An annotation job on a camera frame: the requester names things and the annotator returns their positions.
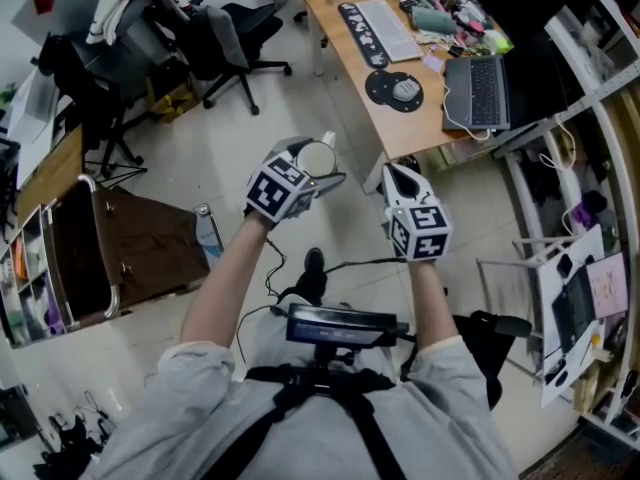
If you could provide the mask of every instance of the towel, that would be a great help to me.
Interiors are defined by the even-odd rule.
[[[116,40],[116,27],[131,0],[99,0],[89,28],[87,43],[95,44],[106,41],[112,45]],[[193,10],[189,0],[168,0],[173,10],[185,21],[187,14]]]

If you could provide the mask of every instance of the sleeve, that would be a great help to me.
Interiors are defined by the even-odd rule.
[[[517,478],[491,417],[486,379],[462,337],[421,350],[409,380],[444,416],[437,419],[449,426],[460,447],[474,461],[479,478]]]
[[[231,351],[210,342],[167,350],[136,409],[116,428],[83,479],[149,478],[222,402],[231,384]]]

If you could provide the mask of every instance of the wooden desk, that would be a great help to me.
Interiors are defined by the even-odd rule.
[[[444,96],[444,86],[440,80],[440,76],[427,68],[420,59],[389,63],[385,68],[389,72],[404,71],[414,76],[420,82],[424,92],[424,102],[418,110],[405,114],[397,112],[387,105],[377,105],[371,101],[367,96],[364,84],[369,74],[374,70],[369,67],[360,53],[358,45],[338,12],[337,6],[341,2],[331,0],[304,1],[309,11],[315,74],[322,74],[322,50],[320,41],[322,39],[322,31],[324,31],[324,34],[326,34],[329,42],[333,45],[351,81],[355,85],[360,99],[378,132],[382,148],[390,159],[435,148],[466,136],[464,132],[442,131],[441,105]],[[345,1],[361,2],[364,0]],[[400,10],[398,3],[395,0],[387,0],[387,2],[391,8],[396,11],[398,16],[400,16],[400,19],[407,26],[407,29],[411,31],[408,17]],[[423,47],[425,53],[427,50],[428,47]],[[437,50],[435,55],[442,59],[450,58],[450,56],[442,50]]]
[[[18,227],[38,205],[47,205],[64,194],[84,172],[82,126],[64,137],[42,161],[16,199]]]

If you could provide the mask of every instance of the keyboard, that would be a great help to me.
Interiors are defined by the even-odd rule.
[[[391,62],[422,57],[422,50],[398,15],[384,0],[367,0],[356,4],[382,43]]]
[[[500,123],[500,87],[495,58],[471,60],[471,122]]]

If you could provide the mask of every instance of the person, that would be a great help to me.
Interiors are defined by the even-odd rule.
[[[82,478],[213,478],[208,472],[224,451],[273,409],[273,397],[282,385],[232,381],[230,351],[271,228],[272,223],[255,211],[245,217],[193,300],[180,343],[163,354],[158,375],[139,405],[118,425],[99,462]],[[409,273],[419,353],[408,382],[366,395],[397,463],[406,478],[516,478],[491,419],[485,378],[458,335],[434,264],[412,262]],[[283,295],[295,293],[318,304],[325,285],[324,259],[313,249],[299,282]],[[305,364],[312,359],[311,345],[286,341],[286,318],[277,313],[264,311],[260,317],[250,366]],[[380,349],[360,356],[369,368],[385,359]],[[361,367],[358,361],[353,366]],[[240,476],[380,477],[350,416],[322,396],[310,397],[273,425]]]

